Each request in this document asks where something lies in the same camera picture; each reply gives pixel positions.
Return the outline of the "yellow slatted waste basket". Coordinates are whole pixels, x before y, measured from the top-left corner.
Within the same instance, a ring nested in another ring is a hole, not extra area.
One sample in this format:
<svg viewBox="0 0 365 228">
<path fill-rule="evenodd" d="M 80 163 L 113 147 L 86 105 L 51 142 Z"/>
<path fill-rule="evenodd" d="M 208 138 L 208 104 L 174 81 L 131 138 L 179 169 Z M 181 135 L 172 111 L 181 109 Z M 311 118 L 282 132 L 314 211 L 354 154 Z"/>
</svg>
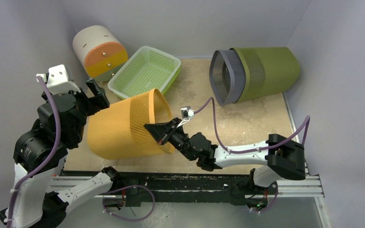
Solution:
<svg viewBox="0 0 365 228">
<path fill-rule="evenodd" d="M 159 145 L 145 124 L 165 123 L 172 119 L 170 107 L 158 89 L 113 103 L 88 119 L 87 144 L 95 155 L 118 160 L 172 154 L 170 144 Z"/>
</svg>

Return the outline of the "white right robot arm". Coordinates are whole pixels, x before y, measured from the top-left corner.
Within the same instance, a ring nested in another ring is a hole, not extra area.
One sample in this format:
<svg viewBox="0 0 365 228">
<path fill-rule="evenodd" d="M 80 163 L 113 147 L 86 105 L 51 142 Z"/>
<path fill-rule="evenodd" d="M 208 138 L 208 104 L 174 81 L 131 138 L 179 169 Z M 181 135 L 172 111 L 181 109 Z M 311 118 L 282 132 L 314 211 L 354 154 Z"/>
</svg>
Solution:
<svg viewBox="0 0 365 228">
<path fill-rule="evenodd" d="M 260 193 L 279 179 L 302 181 L 306 178 L 304 146 L 279 134 L 267 140 L 242 145 L 213 144 L 201 132 L 189 136 L 183 130 L 187 120 L 174 118 L 166 123 L 147 123 L 144 128 L 159 145 L 170 143 L 187 160 L 196 161 L 205 171 L 236 165 L 259 165 L 250 172 L 248 188 Z"/>
</svg>

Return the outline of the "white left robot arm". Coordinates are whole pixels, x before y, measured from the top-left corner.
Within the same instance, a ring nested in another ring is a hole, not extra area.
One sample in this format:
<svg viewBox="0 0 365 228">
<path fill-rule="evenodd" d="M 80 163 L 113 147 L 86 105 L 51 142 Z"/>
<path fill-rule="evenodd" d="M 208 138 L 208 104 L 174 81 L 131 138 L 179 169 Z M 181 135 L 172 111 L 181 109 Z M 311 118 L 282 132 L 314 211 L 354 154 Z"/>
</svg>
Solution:
<svg viewBox="0 0 365 228">
<path fill-rule="evenodd" d="M 91 78 L 86 85 L 92 97 L 72 89 L 54 93 L 42 83 L 45 103 L 38 107 L 39 117 L 15 144 L 14 186 L 9 206 L 0 211 L 0 221 L 6 227 L 55 228 L 69 212 L 94 196 L 122 190 L 120 174 L 106 167 L 74 187 L 48 191 L 68 150 L 82 141 L 87 118 L 109 107 L 103 88 Z"/>
</svg>

